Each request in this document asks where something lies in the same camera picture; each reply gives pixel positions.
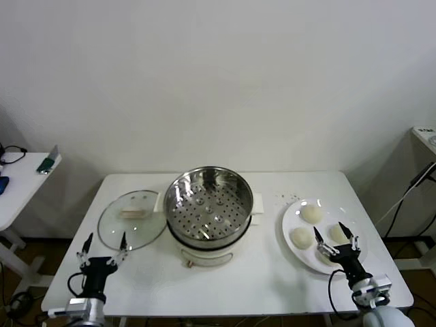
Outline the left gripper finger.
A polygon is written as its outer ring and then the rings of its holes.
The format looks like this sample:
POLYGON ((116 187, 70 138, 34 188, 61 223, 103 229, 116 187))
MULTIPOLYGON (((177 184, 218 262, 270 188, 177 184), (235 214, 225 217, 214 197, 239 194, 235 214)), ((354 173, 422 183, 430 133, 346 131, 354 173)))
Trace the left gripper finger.
POLYGON ((127 257, 128 252, 129 249, 127 246, 126 233, 124 232, 121 239, 119 252, 108 260, 108 264, 121 264, 127 257))
POLYGON ((85 240, 81 251, 76 253, 76 257, 79 261, 79 267, 84 268, 85 266, 90 266, 91 262, 88 258, 89 249, 91 248, 91 243, 93 240, 93 233, 89 234, 89 237, 85 240))

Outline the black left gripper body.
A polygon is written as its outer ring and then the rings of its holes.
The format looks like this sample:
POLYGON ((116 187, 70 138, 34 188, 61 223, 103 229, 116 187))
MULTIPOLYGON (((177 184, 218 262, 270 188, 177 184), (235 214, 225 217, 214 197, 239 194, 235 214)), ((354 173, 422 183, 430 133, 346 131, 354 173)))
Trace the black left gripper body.
POLYGON ((105 296, 106 279, 118 270, 118 264, 111 257, 89 258, 82 265, 85 283, 82 296, 105 296))

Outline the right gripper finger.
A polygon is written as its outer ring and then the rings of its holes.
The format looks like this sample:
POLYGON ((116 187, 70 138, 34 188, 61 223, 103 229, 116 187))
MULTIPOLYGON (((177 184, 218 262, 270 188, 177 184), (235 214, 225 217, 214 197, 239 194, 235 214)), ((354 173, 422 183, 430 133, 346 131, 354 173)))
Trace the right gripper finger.
POLYGON ((317 250, 331 262, 334 262, 337 259, 337 249, 324 242, 322 235, 316 227, 313 230, 317 242, 317 250))
POLYGON ((346 239, 349 241, 349 243, 352 247, 352 250, 359 251, 360 247, 358 244, 358 237, 354 236, 352 234, 352 231, 349 228, 347 228, 343 223, 339 222, 339 226, 340 226, 342 232, 344 233, 346 239))

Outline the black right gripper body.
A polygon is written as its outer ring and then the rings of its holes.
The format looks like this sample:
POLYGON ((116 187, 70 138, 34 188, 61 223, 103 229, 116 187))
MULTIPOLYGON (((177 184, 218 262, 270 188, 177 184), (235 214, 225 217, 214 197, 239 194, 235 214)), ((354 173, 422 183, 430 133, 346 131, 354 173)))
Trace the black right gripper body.
POLYGON ((347 277, 347 280, 363 280, 367 272, 359 261, 360 250, 353 249, 350 244, 334 247, 337 252, 330 256, 330 261, 339 264, 347 277))

